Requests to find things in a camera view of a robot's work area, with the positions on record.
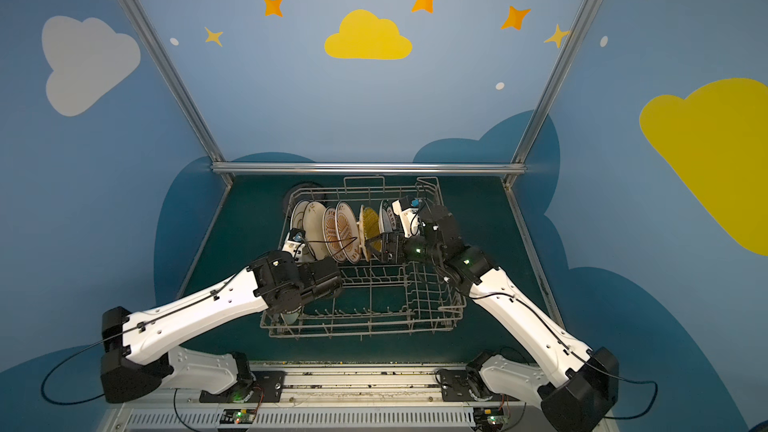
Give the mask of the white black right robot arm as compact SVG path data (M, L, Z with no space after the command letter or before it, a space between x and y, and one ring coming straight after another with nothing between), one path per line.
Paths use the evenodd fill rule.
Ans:
M557 431L592 431L619 397L619 361L593 349L548 317L481 248L464 241L455 216L443 205L393 203L393 230L359 220L365 250L383 263L431 266L441 281L493 316L523 346L534 365L501 355L482 356L474 373L493 394L539 408Z

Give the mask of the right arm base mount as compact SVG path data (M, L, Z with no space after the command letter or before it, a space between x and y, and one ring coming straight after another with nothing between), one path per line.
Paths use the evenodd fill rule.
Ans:
M479 398L478 383L466 370L439 369L436 381L444 402L475 402Z

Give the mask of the orange woven plate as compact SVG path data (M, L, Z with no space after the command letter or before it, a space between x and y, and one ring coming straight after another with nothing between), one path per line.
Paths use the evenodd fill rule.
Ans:
M361 250L361 261L365 260L366 262L370 260L369 252L366 249L366 238L365 238L365 206L360 206L360 211L358 214L358 233L359 233L359 241L360 241L360 250Z

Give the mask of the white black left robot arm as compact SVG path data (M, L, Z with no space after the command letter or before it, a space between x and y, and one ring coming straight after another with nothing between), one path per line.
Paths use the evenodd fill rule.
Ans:
M160 388L231 395L253 378L242 353L215 355L184 343L240 317L292 313L336 294L341 273L332 258L299 264L271 251L224 281L154 309L112 308L102 315L100 381L105 400L119 404Z

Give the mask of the diagonal aluminium post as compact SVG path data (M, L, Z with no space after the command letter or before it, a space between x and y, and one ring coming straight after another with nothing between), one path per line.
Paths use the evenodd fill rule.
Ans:
M198 141L211 160L212 165L223 163L225 158L220 147L216 143L177 68L173 64L161 37L141 5L141 1L117 1L157 67Z
M565 83L569 70L597 16L602 2L603 0L582 0L571 24L571 33L566 38L566 43L560 48L542 95L516 147L511 164L516 166L517 169L504 176L503 185L507 192L512 191L517 177L525 173L528 156L556 102L560 89Z

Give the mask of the dark black plate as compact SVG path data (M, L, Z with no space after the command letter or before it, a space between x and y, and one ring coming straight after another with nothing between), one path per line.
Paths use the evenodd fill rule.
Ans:
M300 182L290 187L282 197L282 212L284 215L290 215L295 206L301 201L319 201L326 204L328 195L325 188L314 181Z

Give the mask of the yellow woven plate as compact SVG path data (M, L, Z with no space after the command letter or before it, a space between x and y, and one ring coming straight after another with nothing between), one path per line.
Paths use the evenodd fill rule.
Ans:
M379 216L373 208L365 206L365 237L381 234Z

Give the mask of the horizontal aluminium frame bar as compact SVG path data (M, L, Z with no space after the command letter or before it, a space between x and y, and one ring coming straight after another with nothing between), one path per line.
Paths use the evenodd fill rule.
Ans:
M233 175L522 175L524 164L214 162L214 173Z

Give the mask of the right green circuit board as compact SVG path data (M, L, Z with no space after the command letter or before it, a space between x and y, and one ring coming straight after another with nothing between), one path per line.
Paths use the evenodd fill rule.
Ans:
M507 423L507 417L498 410L475 408L473 410L473 431L500 431Z

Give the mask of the white plate black emblem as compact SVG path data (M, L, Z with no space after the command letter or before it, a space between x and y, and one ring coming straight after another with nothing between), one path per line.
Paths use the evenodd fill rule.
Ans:
M300 230L304 229L304 225L303 225L304 216L309 204L310 202L306 200L301 200L296 204L291 214L291 219L290 219L291 229L300 229ZM312 262L313 260L314 260L314 256L312 255L311 248L308 245L305 245L299 262L307 263L307 262Z

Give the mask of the white plate green text rim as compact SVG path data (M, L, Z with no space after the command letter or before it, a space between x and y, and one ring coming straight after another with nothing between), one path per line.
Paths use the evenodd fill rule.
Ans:
M379 227L382 233L394 232L398 229L398 217L389 201L383 200L379 207Z

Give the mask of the pale green floral plate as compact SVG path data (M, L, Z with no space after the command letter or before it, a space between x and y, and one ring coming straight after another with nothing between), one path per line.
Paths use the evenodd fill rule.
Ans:
M303 307L300 306L291 311L284 311L280 313L280 320L285 326L293 325L297 322L303 312Z

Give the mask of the green circuit board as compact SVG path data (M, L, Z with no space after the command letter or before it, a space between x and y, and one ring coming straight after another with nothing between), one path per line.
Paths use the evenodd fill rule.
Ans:
M251 425L257 416L256 409L224 409L221 413L220 425Z
M475 408L473 410L473 431L500 431L507 423L507 417L498 410Z

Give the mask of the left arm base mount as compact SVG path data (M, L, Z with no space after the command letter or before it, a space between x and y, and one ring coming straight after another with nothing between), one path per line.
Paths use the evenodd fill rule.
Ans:
M281 400L286 373L282 370L257 370L252 372L253 382L245 395L244 403L278 403Z

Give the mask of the cream plate floral rim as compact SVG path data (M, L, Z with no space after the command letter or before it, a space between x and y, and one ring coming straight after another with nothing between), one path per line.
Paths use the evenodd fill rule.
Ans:
M316 260L323 260L329 256L326 239L324 238L324 214L326 207L318 202L310 202L305 209L303 228L306 240Z

